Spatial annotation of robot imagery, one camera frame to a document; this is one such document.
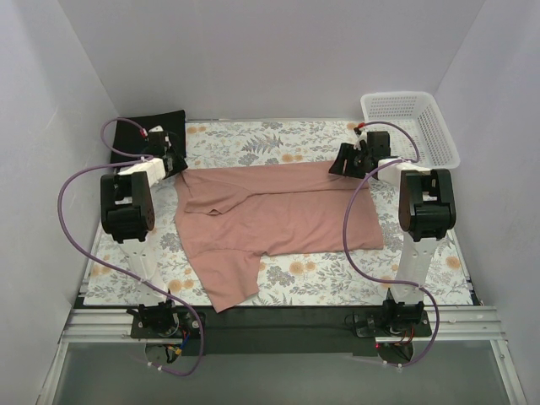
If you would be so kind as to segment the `pink t shirt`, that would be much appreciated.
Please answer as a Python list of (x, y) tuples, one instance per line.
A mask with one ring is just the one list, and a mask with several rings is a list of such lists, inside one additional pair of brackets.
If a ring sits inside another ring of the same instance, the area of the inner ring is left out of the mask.
[(380, 250), (368, 186), (328, 173), (331, 162), (185, 170), (175, 226), (217, 312), (256, 294), (262, 256)]

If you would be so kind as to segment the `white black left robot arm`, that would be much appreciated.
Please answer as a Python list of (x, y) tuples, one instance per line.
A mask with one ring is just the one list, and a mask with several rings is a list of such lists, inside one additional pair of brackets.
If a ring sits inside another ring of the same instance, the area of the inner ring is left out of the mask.
[(128, 270), (141, 278), (140, 305), (166, 301), (165, 281), (150, 239), (156, 219), (151, 188), (187, 168), (179, 146), (175, 133), (154, 127), (147, 133), (142, 152), (151, 159), (100, 178), (101, 224), (127, 257)]

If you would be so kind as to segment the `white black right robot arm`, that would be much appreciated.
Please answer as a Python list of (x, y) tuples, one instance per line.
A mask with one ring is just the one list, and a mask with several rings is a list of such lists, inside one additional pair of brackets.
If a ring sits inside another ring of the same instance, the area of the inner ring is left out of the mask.
[(398, 188), (403, 248), (388, 299), (398, 305), (423, 302), (422, 287), (435, 249), (456, 223), (450, 171), (421, 167), (412, 159), (392, 156), (390, 134), (375, 131), (356, 144), (341, 144), (329, 172), (363, 183), (374, 178)]

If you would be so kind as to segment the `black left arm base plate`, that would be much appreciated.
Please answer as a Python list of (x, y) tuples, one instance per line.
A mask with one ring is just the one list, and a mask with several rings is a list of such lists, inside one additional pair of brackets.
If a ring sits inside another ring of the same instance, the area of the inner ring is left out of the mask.
[(190, 335), (200, 338), (200, 326), (205, 324), (206, 314), (199, 311), (199, 321), (185, 307), (177, 307), (171, 300), (153, 306), (139, 305), (127, 309), (132, 316), (132, 338), (183, 338)]

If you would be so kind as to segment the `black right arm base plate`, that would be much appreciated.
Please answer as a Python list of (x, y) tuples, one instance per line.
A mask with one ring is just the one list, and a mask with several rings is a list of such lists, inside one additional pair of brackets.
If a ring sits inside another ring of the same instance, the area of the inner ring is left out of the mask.
[(354, 310), (345, 317), (344, 322), (359, 338), (427, 338), (432, 335), (422, 302), (406, 305), (397, 304), (394, 300), (384, 300), (382, 305)]

